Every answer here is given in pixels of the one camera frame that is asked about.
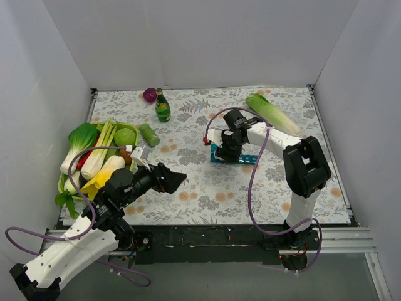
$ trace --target purple onion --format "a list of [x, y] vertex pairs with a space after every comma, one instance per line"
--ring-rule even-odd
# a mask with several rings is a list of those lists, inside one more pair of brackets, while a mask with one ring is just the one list
[[156, 89], [146, 89], [143, 93], [143, 99], [146, 100], [148, 103], [154, 103], [157, 99]]

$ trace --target vegetable basket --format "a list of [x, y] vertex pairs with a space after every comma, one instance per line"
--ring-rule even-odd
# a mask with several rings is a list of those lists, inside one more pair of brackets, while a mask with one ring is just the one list
[[[104, 122], [91, 122], [91, 124], [93, 124], [94, 126], [97, 126], [98, 124], [104, 125], [105, 123]], [[139, 132], [138, 132], [138, 129], [136, 127], [134, 127], [131, 124], [122, 124], [122, 123], [119, 122], [117, 124], [117, 130], [120, 130], [120, 129], [130, 129], [130, 130], [132, 130], [136, 135], [135, 145], [134, 146], [138, 145]], [[125, 168], [129, 168], [131, 171], [133, 171], [134, 167], [135, 167], [134, 161], [132, 161], [131, 166], [125, 166]], [[67, 181], [67, 178], [68, 178], [68, 176], [66, 174], [61, 173], [60, 178], [58, 180], [58, 192], [59, 193], [63, 193], [64, 192], [64, 184], [65, 184], [65, 181]], [[79, 194], [74, 195], [73, 199], [77, 200], [77, 201], [83, 201], [83, 198], [81, 198], [81, 196]]]

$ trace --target white wall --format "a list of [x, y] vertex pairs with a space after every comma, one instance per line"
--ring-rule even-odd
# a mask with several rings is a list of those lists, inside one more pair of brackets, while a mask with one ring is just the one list
[[316, 84], [351, 206], [401, 300], [401, 1], [355, 8]]
[[[90, 89], [40, 0], [0, 0], [0, 292], [22, 300], [8, 270], [32, 259], [4, 230], [44, 233], [54, 204], [68, 134], [84, 121]], [[15, 235], [31, 250], [41, 239]]]
[[91, 87], [315, 83], [358, 0], [43, 0]]

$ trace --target tabletop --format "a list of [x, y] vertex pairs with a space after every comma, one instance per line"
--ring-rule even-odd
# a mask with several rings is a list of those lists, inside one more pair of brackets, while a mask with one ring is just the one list
[[[307, 88], [213, 88], [196, 90], [164, 90], [171, 107], [171, 120], [159, 122], [155, 105], [143, 100], [140, 91], [99, 92], [92, 122], [112, 120], [139, 127], [146, 122], [160, 137], [160, 144], [152, 148], [148, 157], [151, 164], [163, 162], [172, 171], [187, 174], [187, 180], [173, 195], [149, 191], [125, 208], [125, 219], [130, 224], [251, 224], [247, 210], [247, 189], [253, 166], [210, 162], [210, 146], [202, 141], [206, 124], [221, 109], [247, 107], [246, 97], [260, 93], [303, 129], [303, 137], [316, 137], [327, 158], [332, 177], [322, 190], [313, 216], [320, 223], [349, 223], [343, 193], [327, 144]], [[223, 114], [211, 128], [226, 129]], [[140, 144], [146, 144], [141, 136]], [[243, 154], [257, 154], [255, 145], [245, 145]], [[261, 224], [281, 224], [291, 202], [282, 160], [265, 151], [259, 163], [252, 189], [252, 210]], [[84, 202], [77, 202], [81, 211]], [[73, 219], [63, 209], [63, 224]]]

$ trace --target red pepper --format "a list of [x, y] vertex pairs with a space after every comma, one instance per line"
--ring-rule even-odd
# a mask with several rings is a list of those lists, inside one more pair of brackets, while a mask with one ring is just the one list
[[[99, 134], [98, 137], [96, 138], [95, 145], [96, 145], [96, 143], [98, 143], [99, 137], [100, 137], [100, 134]], [[83, 156], [83, 157], [78, 161], [78, 165], [76, 166], [76, 169], [77, 169], [77, 170], [79, 170], [79, 171], [81, 170], [82, 166], [85, 164], [86, 160], [89, 158], [89, 156], [90, 156], [90, 154], [91, 154], [92, 152], [93, 152], [93, 150], [91, 150], [90, 152], [87, 152], [86, 155]]]

